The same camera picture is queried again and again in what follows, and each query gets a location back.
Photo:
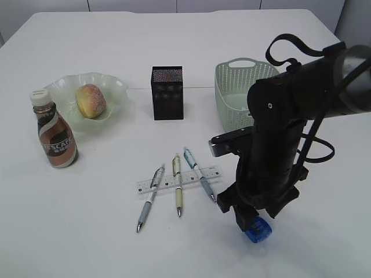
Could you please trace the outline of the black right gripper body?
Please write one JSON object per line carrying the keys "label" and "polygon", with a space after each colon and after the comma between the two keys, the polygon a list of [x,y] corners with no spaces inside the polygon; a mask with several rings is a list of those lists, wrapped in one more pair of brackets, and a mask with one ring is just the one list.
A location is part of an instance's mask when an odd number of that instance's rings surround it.
{"label": "black right gripper body", "polygon": [[298,177],[294,177],[294,159],[306,123],[295,120],[278,132],[252,126],[251,147],[238,156],[235,182],[217,196],[217,204],[223,213],[239,204],[265,210],[270,200],[298,198],[295,183],[306,178],[308,171],[300,167]]}

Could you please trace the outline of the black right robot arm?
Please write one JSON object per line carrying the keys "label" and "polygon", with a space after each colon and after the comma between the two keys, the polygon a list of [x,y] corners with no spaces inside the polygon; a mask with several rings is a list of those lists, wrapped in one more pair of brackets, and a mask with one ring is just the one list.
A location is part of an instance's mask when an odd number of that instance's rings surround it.
{"label": "black right robot arm", "polygon": [[224,213],[233,209],[246,232],[265,210],[276,217],[299,196],[304,164],[325,118],[370,111],[370,47],[338,43],[318,60],[291,63],[284,73],[259,79],[247,96],[254,124],[213,137],[214,156],[239,157],[235,182],[217,195]]}

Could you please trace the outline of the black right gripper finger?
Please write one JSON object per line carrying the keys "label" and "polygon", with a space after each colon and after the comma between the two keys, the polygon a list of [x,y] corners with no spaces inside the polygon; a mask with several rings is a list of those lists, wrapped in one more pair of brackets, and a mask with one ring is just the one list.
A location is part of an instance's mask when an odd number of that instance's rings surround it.
{"label": "black right gripper finger", "polygon": [[259,216],[258,211],[249,204],[234,206],[236,223],[241,231],[246,232],[253,224],[254,219]]}
{"label": "black right gripper finger", "polygon": [[275,219],[281,210],[290,202],[291,200],[270,200],[265,210],[271,218]]}

